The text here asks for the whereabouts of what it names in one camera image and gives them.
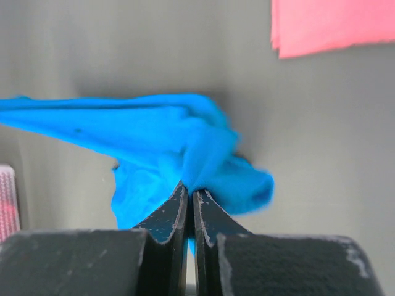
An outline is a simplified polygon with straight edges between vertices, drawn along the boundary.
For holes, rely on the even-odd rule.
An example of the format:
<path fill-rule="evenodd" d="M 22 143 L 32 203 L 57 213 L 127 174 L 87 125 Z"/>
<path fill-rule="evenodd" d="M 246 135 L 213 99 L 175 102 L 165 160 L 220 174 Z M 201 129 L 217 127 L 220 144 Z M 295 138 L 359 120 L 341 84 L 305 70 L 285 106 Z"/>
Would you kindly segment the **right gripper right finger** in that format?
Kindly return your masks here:
<path fill-rule="evenodd" d="M 193 193 L 194 254 L 198 295 L 223 295 L 217 235 L 250 235 L 206 189 Z"/>

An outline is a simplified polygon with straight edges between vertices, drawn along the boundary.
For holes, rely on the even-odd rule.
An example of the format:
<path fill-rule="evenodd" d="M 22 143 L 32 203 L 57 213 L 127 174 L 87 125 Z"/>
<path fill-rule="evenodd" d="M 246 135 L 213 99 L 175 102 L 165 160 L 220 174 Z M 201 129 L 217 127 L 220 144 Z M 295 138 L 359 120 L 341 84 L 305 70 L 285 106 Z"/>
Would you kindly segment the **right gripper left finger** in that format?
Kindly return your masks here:
<path fill-rule="evenodd" d="M 184 295 L 188 191 L 179 182 L 170 197 L 133 229 L 146 235 L 136 295 Z"/>

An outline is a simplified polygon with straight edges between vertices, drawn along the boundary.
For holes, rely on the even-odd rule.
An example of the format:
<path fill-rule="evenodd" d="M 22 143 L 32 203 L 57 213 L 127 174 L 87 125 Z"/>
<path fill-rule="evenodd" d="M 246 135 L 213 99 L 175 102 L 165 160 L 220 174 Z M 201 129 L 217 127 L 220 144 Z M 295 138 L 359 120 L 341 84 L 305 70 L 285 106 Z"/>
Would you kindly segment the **blue t shirt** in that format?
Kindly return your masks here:
<path fill-rule="evenodd" d="M 69 142 L 118 161 L 112 211 L 130 229 L 159 208 L 178 183 L 208 190 L 229 214 L 267 206 L 275 182 L 237 153 L 239 136 L 208 97 L 3 99 L 1 123 Z"/>

